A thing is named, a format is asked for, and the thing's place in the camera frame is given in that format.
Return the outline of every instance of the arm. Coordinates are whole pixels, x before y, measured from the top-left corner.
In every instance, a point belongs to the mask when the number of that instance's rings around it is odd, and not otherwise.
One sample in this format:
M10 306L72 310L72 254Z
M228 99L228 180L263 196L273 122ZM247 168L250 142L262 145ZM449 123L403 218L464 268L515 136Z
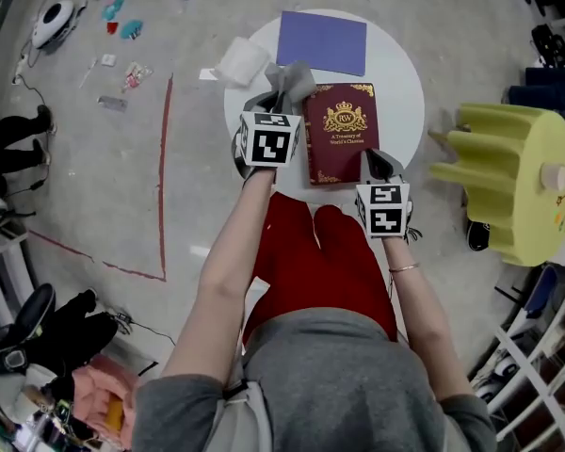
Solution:
M414 264L408 245L401 237L382 240L390 269ZM423 361L429 384L438 401L472 395L452 337L444 309L418 267L393 274L397 298L404 316L412 350Z
M199 278L197 299L162 377L199 374L225 384L233 364L274 170L245 183Z

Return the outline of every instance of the yellow stool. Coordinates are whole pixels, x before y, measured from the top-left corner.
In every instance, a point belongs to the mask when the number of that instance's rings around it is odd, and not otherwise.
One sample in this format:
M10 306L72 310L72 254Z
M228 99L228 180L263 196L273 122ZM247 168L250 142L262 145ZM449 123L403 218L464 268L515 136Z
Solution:
M517 105L464 104L448 143L456 164L436 163L434 177L464 186L467 216L490 224L490 248L507 263L537 266L565 237L565 121Z

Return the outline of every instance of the white round table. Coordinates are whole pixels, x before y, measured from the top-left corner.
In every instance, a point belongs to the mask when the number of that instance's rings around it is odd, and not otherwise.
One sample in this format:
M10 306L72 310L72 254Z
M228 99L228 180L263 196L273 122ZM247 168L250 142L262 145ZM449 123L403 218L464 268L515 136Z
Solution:
M404 168L411 162L423 134L425 102L421 81L406 52L387 33L365 19L339 10L304 10L330 17L366 22L366 74L364 77L312 69L317 84L372 83L377 99L379 147L397 159ZM255 32L250 40L266 49L276 61L281 19L273 20ZM231 137L240 125L240 113L247 100L271 90L263 72L246 89L226 89L224 110ZM288 168L280 168L276 189L297 200L317 204L337 204L355 200L355 184L311 186L305 129L300 129L299 149Z

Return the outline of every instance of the bracelet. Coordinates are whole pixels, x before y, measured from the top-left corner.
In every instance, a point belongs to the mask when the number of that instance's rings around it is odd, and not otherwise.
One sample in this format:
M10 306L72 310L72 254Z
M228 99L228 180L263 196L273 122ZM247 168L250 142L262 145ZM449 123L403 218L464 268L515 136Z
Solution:
M419 266L421 266L420 263L414 263L414 265L404 266L404 267L397 267L396 269L391 269L391 268L389 268L389 272L390 272L390 273L400 273L400 272L402 272L402 271L406 271L406 270L408 270L408 269L413 269L413 268L416 268L416 267L419 267Z

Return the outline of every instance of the book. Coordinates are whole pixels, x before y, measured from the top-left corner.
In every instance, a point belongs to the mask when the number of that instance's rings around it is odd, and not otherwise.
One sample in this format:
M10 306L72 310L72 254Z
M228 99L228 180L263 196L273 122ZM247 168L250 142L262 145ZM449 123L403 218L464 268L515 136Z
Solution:
M372 84L320 84L303 101L310 183L360 181L360 153L379 148Z

